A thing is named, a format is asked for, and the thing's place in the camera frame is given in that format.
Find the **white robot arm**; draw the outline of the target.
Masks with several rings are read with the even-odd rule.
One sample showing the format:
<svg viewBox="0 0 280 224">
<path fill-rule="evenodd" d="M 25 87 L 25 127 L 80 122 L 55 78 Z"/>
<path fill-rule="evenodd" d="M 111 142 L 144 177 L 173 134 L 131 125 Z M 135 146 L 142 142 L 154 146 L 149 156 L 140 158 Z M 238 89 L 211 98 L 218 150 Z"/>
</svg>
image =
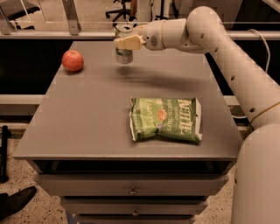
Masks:
<svg viewBox="0 0 280 224">
<path fill-rule="evenodd" d="M 218 14 L 200 6 L 183 19 L 138 26 L 115 46 L 212 55 L 254 128 L 237 158 L 232 224 L 280 224 L 280 86 L 228 36 Z"/>
</svg>

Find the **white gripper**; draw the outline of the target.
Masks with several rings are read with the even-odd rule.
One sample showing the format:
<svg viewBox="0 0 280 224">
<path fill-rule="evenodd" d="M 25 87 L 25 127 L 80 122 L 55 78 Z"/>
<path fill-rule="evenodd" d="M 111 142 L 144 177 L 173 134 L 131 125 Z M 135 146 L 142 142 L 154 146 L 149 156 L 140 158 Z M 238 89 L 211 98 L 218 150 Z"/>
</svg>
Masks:
<svg viewBox="0 0 280 224">
<path fill-rule="evenodd" d="M 151 51 L 164 50 L 163 25 L 164 20 L 155 20 L 148 24 L 137 25 L 134 30 L 143 29 L 143 36 L 133 34 L 130 36 L 116 38 L 115 47 L 121 50 L 140 50 L 144 45 Z"/>
</svg>

